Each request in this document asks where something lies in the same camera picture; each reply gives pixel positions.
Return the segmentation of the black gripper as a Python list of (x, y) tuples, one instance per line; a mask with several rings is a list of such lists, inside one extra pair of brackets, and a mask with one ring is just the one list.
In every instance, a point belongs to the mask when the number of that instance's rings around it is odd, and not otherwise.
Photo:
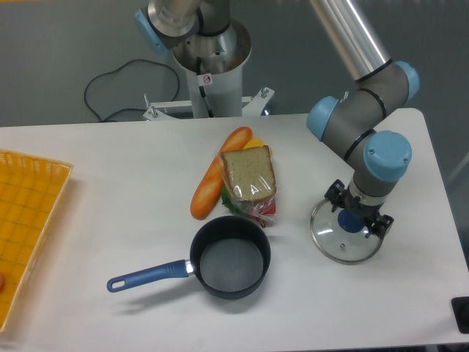
[(379, 209), (385, 197), (372, 197), (361, 191), (346, 189), (343, 182), (335, 180), (325, 193), (331, 212), (340, 211), (341, 226), (366, 226), (369, 235), (384, 238), (390, 231), (394, 218), (382, 215)]

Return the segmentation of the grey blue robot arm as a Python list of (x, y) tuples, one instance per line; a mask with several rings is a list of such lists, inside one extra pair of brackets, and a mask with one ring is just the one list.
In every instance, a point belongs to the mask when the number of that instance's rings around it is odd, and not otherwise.
[[(320, 100), (306, 120), (311, 133), (354, 169), (348, 186), (334, 183), (325, 197), (383, 238), (393, 219), (380, 208), (406, 172), (411, 147), (405, 137), (375, 127), (417, 93), (419, 77), (408, 63), (391, 59), (353, 1), (314, 1), (312, 7), (357, 85), (347, 98)], [(220, 86), (251, 53), (250, 37), (231, 19), (229, 2), (150, 1), (134, 20), (154, 51), (172, 52), (187, 70), (194, 117), (242, 114), (240, 84)]]

